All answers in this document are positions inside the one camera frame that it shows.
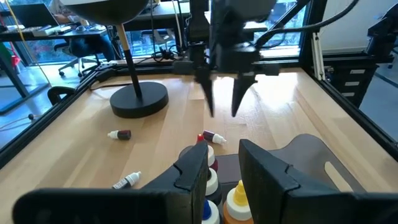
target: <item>paint bottle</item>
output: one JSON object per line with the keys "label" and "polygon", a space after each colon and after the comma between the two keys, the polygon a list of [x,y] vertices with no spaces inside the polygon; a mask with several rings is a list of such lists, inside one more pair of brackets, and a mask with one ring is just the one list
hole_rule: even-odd
{"label": "paint bottle", "polygon": [[129,140],[131,138],[131,131],[130,130],[111,131],[110,133],[108,133],[108,137],[110,137],[111,139]]}
{"label": "paint bottle", "polygon": [[203,208],[203,216],[201,218],[202,224],[219,224],[220,223],[220,213],[217,206],[205,199],[205,206]]}
{"label": "paint bottle", "polygon": [[222,208],[223,193],[221,191],[221,184],[218,181],[218,176],[215,170],[208,169],[207,183],[206,183],[206,199],[212,201],[214,204]]}
{"label": "paint bottle", "polygon": [[[204,141],[205,138],[202,134],[198,134],[197,136],[197,143],[200,141]],[[218,171],[218,161],[216,156],[214,155],[214,149],[212,146],[207,145],[208,147],[208,166],[214,169],[216,172]]]}
{"label": "paint bottle", "polygon": [[242,180],[228,192],[223,207],[224,224],[253,224]]}
{"label": "paint bottle", "polygon": [[125,189],[132,187],[141,177],[141,171],[134,172],[121,179],[119,182],[112,186],[113,189]]}
{"label": "paint bottle", "polygon": [[226,139],[223,136],[220,136],[219,134],[213,133],[211,131],[203,131],[203,136],[207,141],[212,143],[217,143],[217,144],[226,143]]}

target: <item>wooden tabletop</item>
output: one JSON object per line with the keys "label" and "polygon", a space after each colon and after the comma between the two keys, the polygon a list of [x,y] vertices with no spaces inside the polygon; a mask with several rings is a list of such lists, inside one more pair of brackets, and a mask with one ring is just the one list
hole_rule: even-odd
{"label": "wooden tabletop", "polygon": [[[146,118],[123,119],[109,105],[118,88],[86,91],[0,170],[0,223],[11,223],[14,202],[32,189],[110,188],[139,170],[142,179],[136,187],[142,187],[170,167],[184,147],[195,144],[204,129],[228,140],[224,146],[213,145],[216,155],[237,153],[242,138],[278,149],[309,133],[321,138],[367,191],[398,191],[398,163],[299,68],[279,77],[257,76],[259,83],[248,90],[235,118],[230,77],[214,82],[214,118],[193,77],[139,78],[163,83],[169,104]],[[126,82],[129,77],[108,81]],[[117,129],[130,129],[132,139],[107,137]]]}

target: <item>lamp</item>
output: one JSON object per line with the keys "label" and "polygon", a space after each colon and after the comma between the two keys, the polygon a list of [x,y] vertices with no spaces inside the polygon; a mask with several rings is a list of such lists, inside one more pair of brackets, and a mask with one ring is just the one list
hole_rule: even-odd
{"label": "lamp", "polygon": [[167,89],[156,82],[138,82],[123,23],[144,10],[148,0],[61,0],[80,17],[102,25],[115,25],[119,34],[132,85],[116,91],[110,101],[113,113],[122,118],[141,118],[160,111],[169,102]]}

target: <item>orange bottle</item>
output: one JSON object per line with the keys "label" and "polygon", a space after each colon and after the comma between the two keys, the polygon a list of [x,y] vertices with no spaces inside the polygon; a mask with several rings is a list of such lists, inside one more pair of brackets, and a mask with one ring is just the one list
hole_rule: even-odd
{"label": "orange bottle", "polygon": [[242,180],[228,192],[223,207],[224,224],[253,224],[248,198]]}

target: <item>black cable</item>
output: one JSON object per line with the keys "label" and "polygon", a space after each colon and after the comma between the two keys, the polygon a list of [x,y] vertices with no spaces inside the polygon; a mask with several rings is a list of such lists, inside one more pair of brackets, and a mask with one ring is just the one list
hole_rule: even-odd
{"label": "black cable", "polygon": [[344,9],[343,11],[341,11],[339,14],[333,16],[330,19],[327,19],[325,21],[316,23],[316,24],[312,24],[312,25],[308,25],[308,26],[304,26],[304,27],[300,27],[300,28],[288,28],[288,29],[283,29],[283,28],[277,28],[277,29],[272,29],[269,30],[268,32],[266,32],[265,34],[263,34],[256,42],[256,48],[257,49],[261,49],[262,46],[264,44],[266,44],[266,42],[268,41],[268,37],[272,37],[275,34],[281,34],[281,33],[291,33],[291,32],[302,32],[302,31],[311,31],[311,30],[317,30],[321,27],[327,26],[335,21],[337,21],[338,19],[341,19],[343,16],[347,15],[347,13],[349,13],[354,7],[355,5],[357,5],[359,0],[353,0],[351,2],[351,4]]}
{"label": "black cable", "polygon": [[271,48],[277,47],[285,41],[285,38],[286,38],[286,33],[283,34],[282,40],[280,40],[278,43],[272,44],[270,46],[262,46],[261,49],[271,49]]}

